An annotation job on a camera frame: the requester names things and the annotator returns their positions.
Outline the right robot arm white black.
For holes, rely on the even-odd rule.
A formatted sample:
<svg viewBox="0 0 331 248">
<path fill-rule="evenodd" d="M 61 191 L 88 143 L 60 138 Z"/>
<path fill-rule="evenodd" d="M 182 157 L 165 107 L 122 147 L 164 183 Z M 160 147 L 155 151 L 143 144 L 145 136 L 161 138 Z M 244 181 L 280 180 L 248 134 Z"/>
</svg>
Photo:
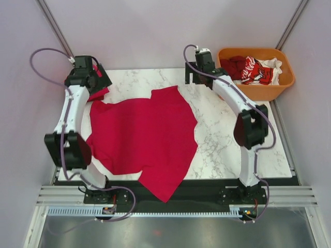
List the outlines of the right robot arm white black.
<svg viewBox="0 0 331 248">
<path fill-rule="evenodd" d="M 240 147 L 241 169 L 239 181 L 243 185 L 237 190 L 238 200 L 249 203 L 255 198 L 252 186 L 259 183 L 257 176 L 256 150 L 268 136 L 268 109 L 249 99 L 223 68 L 216 68 L 209 49 L 194 46 L 195 61 L 185 57 L 185 83 L 200 84 L 220 96 L 236 116 L 233 135 Z"/>
</svg>

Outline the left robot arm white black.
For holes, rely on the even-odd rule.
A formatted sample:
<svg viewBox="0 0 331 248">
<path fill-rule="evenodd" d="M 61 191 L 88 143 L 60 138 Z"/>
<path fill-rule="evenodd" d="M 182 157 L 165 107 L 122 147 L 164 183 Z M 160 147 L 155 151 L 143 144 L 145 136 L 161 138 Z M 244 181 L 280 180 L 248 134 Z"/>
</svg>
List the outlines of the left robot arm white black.
<svg viewBox="0 0 331 248">
<path fill-rule="evenodd" d="M 93 56 L 81 55 L 71 59 L 73 69 L 66 77 L 65 101 L 59 121 L 44 143 L 54 162 L 63 170 L 65 179 L 79 177 L 102 203 L 113 199 L 113 190 L 106 186 L 107 177 L 92 162 L 92 152 L 81 136 L 85 105 L 89 98 L 108 88 L 112 82 L 103 66 Z"/>
</svg>

